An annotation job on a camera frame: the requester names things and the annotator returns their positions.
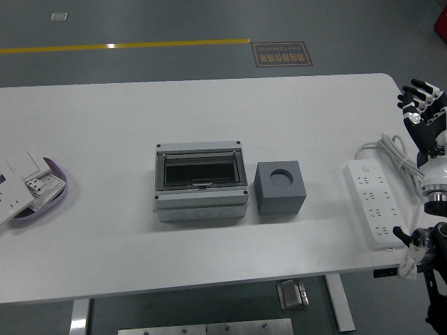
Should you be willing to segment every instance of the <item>light switch panel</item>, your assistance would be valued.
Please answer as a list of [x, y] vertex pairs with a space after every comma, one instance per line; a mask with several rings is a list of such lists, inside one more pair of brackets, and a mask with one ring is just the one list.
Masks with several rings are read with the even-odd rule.
[[25, 182], [51, 171], [43, 157], [31, 150], [19, 152], [8, 158], [6, 162], [14, 174]]

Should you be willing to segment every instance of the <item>white power strip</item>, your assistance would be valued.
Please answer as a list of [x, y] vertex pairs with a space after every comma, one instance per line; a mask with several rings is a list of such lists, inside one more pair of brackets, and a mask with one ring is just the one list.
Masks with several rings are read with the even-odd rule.
[[378, 161], [349, 161], [344, 174], [364, 221], [365, 233], [372, 248], [394, 248], [404, 244], [393, 234], [400, 226], [408, 234], [404, 219]]

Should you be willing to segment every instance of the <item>white wall switch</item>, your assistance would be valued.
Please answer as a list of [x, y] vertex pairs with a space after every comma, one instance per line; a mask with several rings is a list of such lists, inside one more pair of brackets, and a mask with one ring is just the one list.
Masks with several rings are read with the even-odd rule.
[[0, 165], [0, 223], [9, 221], [27, 208], [34, 197], [22, 179], [6, 164]]
[[6, 162], [10, 169], [25, 182], [51, 171], [43, 157], [32, 150], [19, 152], [8, 158]]

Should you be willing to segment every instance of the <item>metal bracket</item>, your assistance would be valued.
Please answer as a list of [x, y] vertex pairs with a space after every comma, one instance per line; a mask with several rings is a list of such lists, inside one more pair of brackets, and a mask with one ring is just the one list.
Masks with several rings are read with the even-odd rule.
[[302, 281], [295, 282], [293, 279], [283, 281], [277, 284], [277, 289], [283, 311], [309, 307], [305, 285]]
[[80, 299], [73, 302], [71, 314], [70, 335], [86, 335], [89, 320], [90, 299]]
[[325, 277], [339, 331], [349, 332], [356, 330], [340, 275], [326, 274]]
[[291, 319], [123, 329], [118, 335], [293, 335]]

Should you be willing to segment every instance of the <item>electrical distribution box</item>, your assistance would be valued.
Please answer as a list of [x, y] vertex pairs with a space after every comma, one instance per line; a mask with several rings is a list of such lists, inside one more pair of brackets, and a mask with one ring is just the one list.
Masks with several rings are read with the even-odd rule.
[[248, 201], [239, 141], [156, 146], [154, 210], [161, 221], [242, 217]]

